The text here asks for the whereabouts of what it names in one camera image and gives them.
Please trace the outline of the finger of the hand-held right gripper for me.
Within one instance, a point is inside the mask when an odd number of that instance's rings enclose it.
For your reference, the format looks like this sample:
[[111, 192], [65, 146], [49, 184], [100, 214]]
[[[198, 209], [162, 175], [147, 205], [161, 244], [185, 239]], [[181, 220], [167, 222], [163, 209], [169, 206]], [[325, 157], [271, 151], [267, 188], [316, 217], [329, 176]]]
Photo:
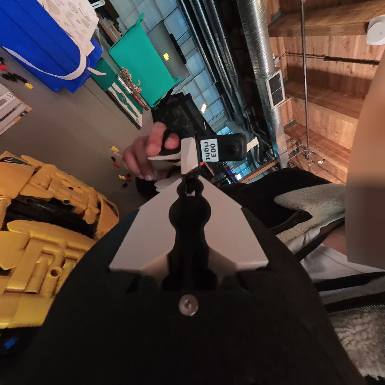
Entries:
[[180, 167], [181, 152], [148, 157], [147, 159], [151, 162], [153, 169], [170, 169], [174, 166]]
[[181, 175], [187, 176], [195, 172], [200, 166], [200, 159], [196, 147], [195, 137], [183, 138], [180, 144]]

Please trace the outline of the black drawcord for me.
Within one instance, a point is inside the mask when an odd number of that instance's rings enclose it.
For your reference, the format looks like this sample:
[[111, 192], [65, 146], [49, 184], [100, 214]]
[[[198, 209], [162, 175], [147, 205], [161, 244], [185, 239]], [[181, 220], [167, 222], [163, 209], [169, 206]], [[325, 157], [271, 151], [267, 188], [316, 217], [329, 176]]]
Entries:
[[321, 243], [336, 229], [342, 227], [345, 224], [345, 217], [337, 219], [326, 226], [320, 228], [319, 234], [312, 239], [305, 247], [294, 254], [296, 260], [301, 262], [311, 252], [313, 252]]

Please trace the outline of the silver air duct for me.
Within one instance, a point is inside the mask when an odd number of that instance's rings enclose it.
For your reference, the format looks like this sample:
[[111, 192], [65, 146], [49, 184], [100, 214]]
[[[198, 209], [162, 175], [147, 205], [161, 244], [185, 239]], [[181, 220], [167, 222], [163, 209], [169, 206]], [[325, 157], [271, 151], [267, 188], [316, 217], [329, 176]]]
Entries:
[[273, 154], [280, 167], [286, 168], [289, 155], [281, 106], [270, 109], [265, 83], [265, 80], [278, 68], [275, 66], [273, 59], [264, 3], [262, 0], [238, 0], [236, 2], [264, 118], [272, 141]]

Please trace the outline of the white round ceiling fixture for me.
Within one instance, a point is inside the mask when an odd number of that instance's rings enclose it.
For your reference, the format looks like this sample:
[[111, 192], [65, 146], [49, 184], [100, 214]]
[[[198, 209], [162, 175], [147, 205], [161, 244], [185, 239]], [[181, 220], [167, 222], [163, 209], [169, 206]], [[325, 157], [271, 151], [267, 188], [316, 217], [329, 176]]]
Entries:
[[373, 18], [367, 28], [366, 43], [371, 46], [385, 44], [385, 15]]

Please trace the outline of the yellow and black loose bricks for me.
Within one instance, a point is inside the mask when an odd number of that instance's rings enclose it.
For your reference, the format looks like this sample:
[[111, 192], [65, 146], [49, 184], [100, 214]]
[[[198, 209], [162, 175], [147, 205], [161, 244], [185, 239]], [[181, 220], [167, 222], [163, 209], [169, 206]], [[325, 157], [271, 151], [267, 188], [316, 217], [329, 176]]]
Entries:
[[118, 177], [122, 183], [122, 188], [126, 189], [132, 181], [132, 175], [123, 159], [123, 153], [116, 146], [112, 146], [110, 151], [110, 159], [113, 162], [114, 167], [119, 171]]

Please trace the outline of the cluster of tiny pin pieces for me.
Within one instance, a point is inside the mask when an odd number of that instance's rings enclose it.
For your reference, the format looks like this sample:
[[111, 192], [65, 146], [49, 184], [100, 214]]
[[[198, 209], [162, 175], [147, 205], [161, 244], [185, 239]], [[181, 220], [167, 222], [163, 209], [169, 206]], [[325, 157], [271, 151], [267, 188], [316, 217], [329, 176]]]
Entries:
[[28, 89], [34, 89], [33, 85], [28, 82], [24, 77], [16, 73], [8, 71], [7, 66], [5, 65], [5, 59], [0, 57], [0, 72], [1, 77], [5, 80], [12, 82], [22, 82]]

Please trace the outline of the yellow brick toy car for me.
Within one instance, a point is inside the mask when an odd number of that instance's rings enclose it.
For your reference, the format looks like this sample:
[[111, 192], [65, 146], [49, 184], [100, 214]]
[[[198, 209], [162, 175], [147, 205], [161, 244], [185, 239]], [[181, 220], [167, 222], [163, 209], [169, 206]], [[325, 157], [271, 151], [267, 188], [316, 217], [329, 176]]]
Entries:
[[55, 165], [1, 154], [1, 359], [26, 349], [72, 270], [118, 221], [113, 202]]

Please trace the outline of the open instruction booklet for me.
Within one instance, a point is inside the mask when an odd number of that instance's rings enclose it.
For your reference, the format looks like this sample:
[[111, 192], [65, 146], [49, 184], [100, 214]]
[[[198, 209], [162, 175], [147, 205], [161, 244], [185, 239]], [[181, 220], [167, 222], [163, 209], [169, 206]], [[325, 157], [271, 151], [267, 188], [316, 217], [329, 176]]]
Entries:
[[17, 98], [7, 87], [0, 84], [0, 134], [21, 120], [31, 107]]

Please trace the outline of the white air vent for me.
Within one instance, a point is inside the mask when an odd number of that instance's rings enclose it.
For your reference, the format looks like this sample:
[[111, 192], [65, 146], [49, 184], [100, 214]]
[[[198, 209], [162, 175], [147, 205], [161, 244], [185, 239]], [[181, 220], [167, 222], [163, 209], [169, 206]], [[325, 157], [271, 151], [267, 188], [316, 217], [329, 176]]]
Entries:
[[265, 83], [270, 109], [280, 107], [286, 101], [282, 70], [277, 69], [265, 80]]

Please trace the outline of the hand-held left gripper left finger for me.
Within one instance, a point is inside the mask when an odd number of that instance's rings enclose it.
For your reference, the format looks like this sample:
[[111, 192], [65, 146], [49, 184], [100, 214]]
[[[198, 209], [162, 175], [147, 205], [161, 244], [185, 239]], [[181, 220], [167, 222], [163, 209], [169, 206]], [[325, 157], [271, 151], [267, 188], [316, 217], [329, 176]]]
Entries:
[[168, 254], [172, 251], [176, 230], [169, 211], [178, 200], [178, 186], [174, 181], [158, 195], [142, 205], [120, 248], [109, 265], [113, 272], [139, 275], [168, 275]]

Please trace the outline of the person's right hand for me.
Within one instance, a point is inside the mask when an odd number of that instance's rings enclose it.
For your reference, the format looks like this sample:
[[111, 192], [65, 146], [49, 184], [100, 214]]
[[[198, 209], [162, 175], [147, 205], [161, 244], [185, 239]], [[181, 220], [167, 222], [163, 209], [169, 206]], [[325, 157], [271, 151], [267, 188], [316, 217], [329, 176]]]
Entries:
[[141, 180], [149, 182], [168, 179], [168, 170], [155, 171], [149, 157], [158, 156], [162, 149], [175, 150], [179, 147], [180, 139], [170, 133], [163, 142], [167, 128], [161, 122], [154, 123], [149, 135], [137, 138], [123, 154], [130, 173]]

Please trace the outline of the person's right forearm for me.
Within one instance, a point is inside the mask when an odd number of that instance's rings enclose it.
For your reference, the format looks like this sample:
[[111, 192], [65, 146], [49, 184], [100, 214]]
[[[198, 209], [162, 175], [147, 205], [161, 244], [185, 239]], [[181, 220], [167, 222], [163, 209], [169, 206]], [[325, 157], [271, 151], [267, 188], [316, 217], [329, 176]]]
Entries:
[[278, 205], [274, 199], [291, 191], [329, 183], [319, 176], [295, 167], [274, 171], [250, 184], [228, 184], [220, 186], [219, 189], [248, 209], [277, 235], [310, 220], [312, 215], [304, 209], [288, 209]]

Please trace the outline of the teal printed booklet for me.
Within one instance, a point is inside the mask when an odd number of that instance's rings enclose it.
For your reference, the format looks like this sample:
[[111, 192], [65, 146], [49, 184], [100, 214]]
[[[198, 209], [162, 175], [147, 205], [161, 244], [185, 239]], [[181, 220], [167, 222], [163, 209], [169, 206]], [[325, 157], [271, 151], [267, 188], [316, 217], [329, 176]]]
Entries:
[[106, 94], [121, 110], [121, 112], [134, 124], [138, 129], [142, 129], [142, 110], [139, 110], [127, 94], [119, 87], [116, 82], [113, 82], [106, 90]]

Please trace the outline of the teal plastic bin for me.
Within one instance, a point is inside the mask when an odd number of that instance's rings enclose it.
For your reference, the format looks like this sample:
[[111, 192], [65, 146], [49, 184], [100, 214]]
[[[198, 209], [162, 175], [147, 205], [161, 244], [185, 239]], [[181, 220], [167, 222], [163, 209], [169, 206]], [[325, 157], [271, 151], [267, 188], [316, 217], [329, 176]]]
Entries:
[[145, 102], [155, 107], [182, 78], [170, 73], [164, 55], [160, 55], [153, 46], [142, 27], [144, 16], [141, 13], [108, 52], [119, 68], [128, 70], [132, 82], [140, 84]]

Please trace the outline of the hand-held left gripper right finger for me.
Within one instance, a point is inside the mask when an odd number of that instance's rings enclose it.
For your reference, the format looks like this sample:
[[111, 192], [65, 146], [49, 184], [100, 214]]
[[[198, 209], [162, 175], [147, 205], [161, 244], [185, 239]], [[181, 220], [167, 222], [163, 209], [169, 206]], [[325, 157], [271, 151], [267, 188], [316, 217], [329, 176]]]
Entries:
[[209, 248], [208, 268], [223, 278], [266, 267], [267, 256], [244, 216], [242, 206], [202, 176], [198, 179], [203, 186], [201, 195], [211, 210], [204, 226]]

